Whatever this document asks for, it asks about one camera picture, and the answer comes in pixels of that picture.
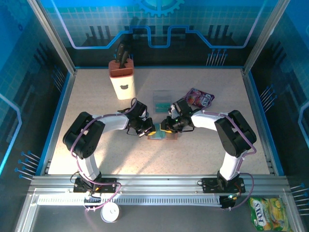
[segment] blue edge trim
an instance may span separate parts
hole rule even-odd
[[[108,67],[76,67],[76,69],[85,69],[85,68],[86,69],[102,69],[102,68],[107,69]],[[163,67],[153,67],[153,66],[152,67],[151,66],[143,67],[143,66],[141,66],[139,68],[171,68],[171,66],[168,66],[168,67],[167,66],[163,66]],[[172,68],[212,68],[212,67],[207,67],[207,66],[172,66]],[[223,67],[220,67],[220,69],[222,69],[222,68],[232,69],[232,68],[242,68],[242,66],[223,66]],[[271,135],[271,132],[270,132],[270,129],[269,129],[269,125],[268,125],[268,122],[267,122],[267,119],[266,119],[266,115],[263,111],[261,101],[259,100],[260,99],[259,94],[257,92],[252,73],[249,72],[248,76],[249,76],[249,80],[250,80],[252,87],[253,87],[254,96],[257,99],[257,105],[258,105],[259,111],[260,111],[261,116],[262,116],[262,120],[263,120],[265,130],[266,130],[266,133],[267,133],[267,136],[268,136],[268,139],[269,139],[270,148],[271,148],[272,153],[273,153],[273,157],[274,157],[274,161],[276,163],[278,174],[284,175],[282,165],[281,165],[281,162],[280,162],[280,159],[279,159],[279,155],[277,153],[277,149],[275,147],[275,143],[274,143],[274,140],[272,138],[272,135]],[[44,149],[43,149],[42,156],[41,156],[41,159],[40,159],[40,162],[39,162],[39,165],[38,165],[38,169],[36,171],[36,175],[40,175],[41,170],[43,168],[43,165],[45,163],[45,159],[46,159],[46,155],[47,155],[47,149],[48,149],[48,146],[50,144],[50,140],[51,140],[51,137],[52,137],[55,125],[56,125],[56,121],[57,121],[57,118],[58,118],[60,107],[61,107],[62,102],[63,102],[64,93],[65,93],[65,90],[66,90],[68,82],[69,82],[69,78],[70,78],[70,74],[68,73],[66,81],[65,81],[63,89],[62,89],[62,92],[61,92],[61,95],[60,95],[60,99],[59,99],[59,102],[58,102],[58,105],[57,105],[57,108],[56,108],[56,111],[55,111],[55,115],[54,115],[50,130],[49,130],[48,135],[47,135],[47,139],[46,139],[46,142],[45,142],[45,145],[44,145]]]
[[[66,80],[65,80],[63,88],[62,88],[62,91],[61,91],[61,95],[60,95],[58,105],[57,105],[57,108],[56,108],[56,111],[55,111],[55,114],[54,114],[54,118],[53,118],[52,124],[50,126],[50,129],[49,129],[49,132],[48,132],[48,135],[47,135],[47,138],[46,138],[46,142],[45,142],[45,145],[44,145],[44,148],[43,148],[43,152],[42,152],[42,155],[41,155],[41,158],[40,158],[40,162],[39,162],[39,165],[38,165],[38,168],[37,168],[35,175],[40,175],[41,170],[43,168],[43,165],[45,164],[48,146],[49,146],[50,141],[52,139],[52,134],[53,134],[53,131],[55,129],[56,121],[57,121],[59,111],[60,111],[60,108],[61,108],[61,105],[62,105],[62,102],[63,102],[64,94],[66,92],[66,89],[67,89],[67,86],[68,86],[68,83],[69,83],[69,79],[70,79],[70,73],[68,72]]]
[[[259,107],[259,111],[261,113],[262,120],[263,120],[263,123],[264,123],[264,126],[265,126],[266,134],[267,134],[267,137],[269,139],[269,145],[270,145],[270,148],[272,150],[274,161],[276,163],[276,167],[277,167],[277,170],[278,170],[278,175],[284,175],[284,172],[283,172],[283,169],[282,169],[282,165],[281,165],[281,162],[280,162],[280,159],[279,159],[279,155],[277,153],[277,149],[276,149],[274,140],[272,138],[272,135],[271,135],[271,132],[270,132],[270,129],[269,129],[269,125],[268,125],[268,122],[267,122],[267,119],[266,119],[266,115],[264,113],[264,110],[263,110],[263,107],[262,107],[262,103],[260,101],[260,97],[259,97],[259,94],[257,92],[257,88],[256,88],[256,85],[255,85],[255,82],[254,82],[254,79],[253,79],[251,71],[249,72],[248,76],[249,76],[250,82],[252,84],[253,93],[254,93],[254,96],[255,96],[255,98],[257,100],[257,105]]]

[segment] bear face logo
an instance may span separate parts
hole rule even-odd
[[[121,89],[127,89],[129,88],[129,85],[125,85],[125,86],[120,86]]]

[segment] robotic arm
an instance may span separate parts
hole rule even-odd
[[[136,104],[134,104],[132,108],[120,110],[115,114],[104,115],[100,117],[101,119],[94,121],[88,129],[85,130],[73,148],[73,153],[76,155],[79,168],[83,171],[83,174],[88,180],[100,183],[115,182],[115,179],[107,180],[106,178],[101,178],[101,173],[94,159],[93,154],[97,148],[101,135],[113,130],[127,130],[128,134],[131,128],[135,130],[136,135],[139,137],[151,135],[155,133],[155,126],[153,125],[152,118],[148,116],[147,106],[140,101],[136,101]],[[68,150],[71,150],[81,131],[97,117],[98,116],[92,116],[87,112],[82,112],[78,115],[63,137],[63,143],[67,146]],[[81,186],[79,190],[84,192],[85,189],[83,186],[86,186],[87,189],[96,191],[97,186],[87,179],[82,178],[78,180],[76,185]]]
[[[239,177],[239,168],[243,156],[251,147],[224,115],[233,119],[251,144],[256,142],[255,133],[241,113],[237,110],[228,114],[204,113],[201,110],[193,111],[185,99],[180,99],[171,106],[169,114],[170,116],[161,123],[161,130],[163,131],[179,133],[193,131],[195,127],[203,127],[218,132],[225,149],[225,158],[217,173],[217,184],[222,191],[231,187]],[[192,129],[184,131],[183,129],[186,126],[190,126]]]

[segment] black knife handle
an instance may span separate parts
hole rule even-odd
[[[116,63],[119,63],[120,60],[122,59],[124,49],[125,49],[125,44],[120,43],[117,48]]]
[[[129,58],[129,51],[126,50],[121,58],[121,63],[120,63],[120,66],[119,68],[120,69],[124,69],[125,68],[125,63],[127,63],[127,59]]]

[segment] clear plastic box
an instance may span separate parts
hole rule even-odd
[[[161,114],[167,113],[171,100],[171,91],[169,90],[156,90],[154,91],[154,113]]]

